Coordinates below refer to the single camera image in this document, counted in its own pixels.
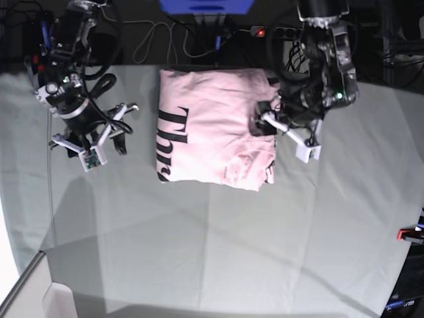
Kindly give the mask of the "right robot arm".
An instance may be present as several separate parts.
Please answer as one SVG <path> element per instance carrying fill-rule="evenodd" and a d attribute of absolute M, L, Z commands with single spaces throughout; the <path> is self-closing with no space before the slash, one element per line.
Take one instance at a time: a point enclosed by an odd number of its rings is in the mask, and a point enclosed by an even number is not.
<path fill-rule="evenodd" d="M 114 13 L 117 43 L 100 69 L 89 74 L 86 68 L 93 51 L 91 41 L 104 7 Z M 139 110 L 136 103 L 120 103 L 106 111 L 97 105 L 97 99 L 117 82 L 108 70 L 122 47 L 122 35 L 123 20 L 114 2 L 69 1 L 50 31 L 52 47 L 47 67 L 37 75 L 37 101 L 66 125 L 62 134 L 52 137 L 49 147 L 65 148 L 70 158 L 79 158 L 86 172 L 106 165 L 103 145 L 107 140 L 112 140 L 115 150 L 125 155 L 125 137 L 133 133 L 124 117 Z"/>

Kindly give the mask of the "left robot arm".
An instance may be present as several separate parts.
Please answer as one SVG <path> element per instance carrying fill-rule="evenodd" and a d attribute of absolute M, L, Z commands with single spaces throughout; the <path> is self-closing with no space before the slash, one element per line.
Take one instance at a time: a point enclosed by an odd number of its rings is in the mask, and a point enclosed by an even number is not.
<path fill-rule="evenodd" d="M 293 12 L 297 12 L 303 24 L 299 46 L 309 62 L 306 78 L 289 77 L 274 54 L 278 24 Z M 272 108 L 269 101 L 258 102 L 250 118 L 250 133 L 253 136 L 282 133 L 290 137 L 297 144 L 297 158 L 305 163 L 320 157 L 317 135 L 326 114 L 356 101 L 356 69 L 347 25 L 342 19 L 348 13 L 347 1 L 297 1 L 265 29 L 267 59 L 279 82 L 294 91 L 278 92 L 278 109 Z"/>

